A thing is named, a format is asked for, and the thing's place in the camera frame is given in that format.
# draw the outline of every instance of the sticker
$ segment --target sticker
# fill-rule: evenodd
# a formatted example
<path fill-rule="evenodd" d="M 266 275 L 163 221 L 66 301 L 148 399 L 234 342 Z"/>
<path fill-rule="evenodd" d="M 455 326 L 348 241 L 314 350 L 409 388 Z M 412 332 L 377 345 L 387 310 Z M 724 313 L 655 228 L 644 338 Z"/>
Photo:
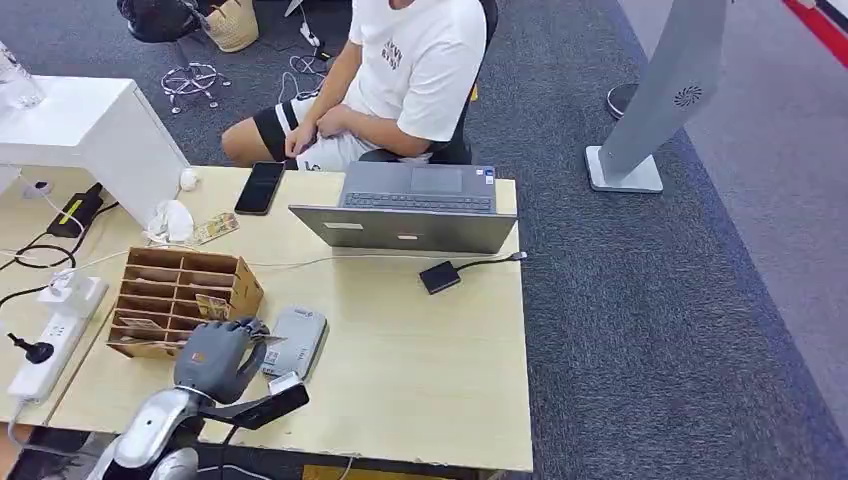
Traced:
<path fill-rule="evenodd" d="M 158 323 L 150 320 L 149 318 L 123 318 L 121 317 L 121 321 L 124 322 L 124 325 L 128 327 L 135 328 L 150 328 L 153 330 L 162 330 L 162 327 L 159 326 Z"/>
<path fill-rule="evenodd" d="M 364 230 L 358 223 L 324 222 L 324 227 L 333 230 Z"/>

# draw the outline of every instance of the printed graphic on shirt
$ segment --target printed graphic on shirt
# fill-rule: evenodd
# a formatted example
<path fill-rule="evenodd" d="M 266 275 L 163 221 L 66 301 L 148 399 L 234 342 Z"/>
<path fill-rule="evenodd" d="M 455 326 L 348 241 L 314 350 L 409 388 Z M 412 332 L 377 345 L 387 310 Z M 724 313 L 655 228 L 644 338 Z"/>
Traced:
<path fill-rule="evenodd" d="M 398 46 L 395 45 L 394 39 L 390 38 L 389 41 L 383 45 L 383 59 L 389 63 L 392 70 L 397 70 L 401 60 L 403 60 L 403 52 L 401 52 Z"/>

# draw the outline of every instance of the gray device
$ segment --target gray device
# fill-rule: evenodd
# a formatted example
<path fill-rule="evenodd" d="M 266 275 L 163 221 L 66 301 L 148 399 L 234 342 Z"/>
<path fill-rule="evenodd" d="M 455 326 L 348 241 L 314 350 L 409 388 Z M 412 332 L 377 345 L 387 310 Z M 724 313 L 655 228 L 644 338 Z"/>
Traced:
<path fill-rule="evenodd" d="M 515 215 L 408 212 L 291 205 L 331 247 L 497 253 Z"/>
<path fill-rule="evenodd" d="M 282 341 L 268 346 L 262 372 L 280 376 L 294 372 L 305 379 L 314 363 L 318 346 L 327 328 L 327 318 L 304 307 L 286 307 L 277 315 L 272 337 Z"/>
<path fill-rule="evenodd" d="M 495 169 L 477 165 L 351 162 L 343 208 L 495 213 Z"/>

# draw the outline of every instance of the person's hand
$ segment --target person's hand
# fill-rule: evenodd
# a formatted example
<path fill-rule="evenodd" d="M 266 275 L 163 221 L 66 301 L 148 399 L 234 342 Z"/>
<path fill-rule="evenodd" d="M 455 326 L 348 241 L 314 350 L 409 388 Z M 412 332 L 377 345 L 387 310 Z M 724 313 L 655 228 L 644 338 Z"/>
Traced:
<path fill-rule="evenodd" d="M 295 158 L 309 148 L 315 139 L 315 125 L 313 123 L 301 123 L 286 135 L 286 156 Z"/>
<path fill-rule="evenodd" d="M 347 105 L 336 105 L 318 119 L 318 131 L 322 137 L 334 137 L 348 130 L 348 118 L 352 110 Z"/>

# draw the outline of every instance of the small black device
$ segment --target small black device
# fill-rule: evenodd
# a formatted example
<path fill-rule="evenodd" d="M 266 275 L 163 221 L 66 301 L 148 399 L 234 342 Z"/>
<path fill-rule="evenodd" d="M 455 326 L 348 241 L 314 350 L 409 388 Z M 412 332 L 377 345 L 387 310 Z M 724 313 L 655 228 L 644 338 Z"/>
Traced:
<path fill-rule="evenodd" d="M 442 262 L 418 274 L 430 295 L 459 283 L 459 272 L 451 262 Z"/>
<path fill-rule="evenodd" d="M 91 220 L 94 214 L 103 205 L 103 199 L 100 198 L 100 192 L 103 191 L 103 185 L 95 183 L 85 193 L 75 193 L 62 209 L 67 215 L 56 215 L 53 222 L 47 227 L 47 233 L 54 237 L 76 238 L 82 233 L 77 225 L 77 222 L 71 220 L 74 217 L 88 228 L 91 225 Z"/>
<path fill-rule="evenodd" d="M 271 202 L 285 173 L 283 162 L 257 162 L 236 202 L 236 213 L 242 215 L 267 215 Z"/>

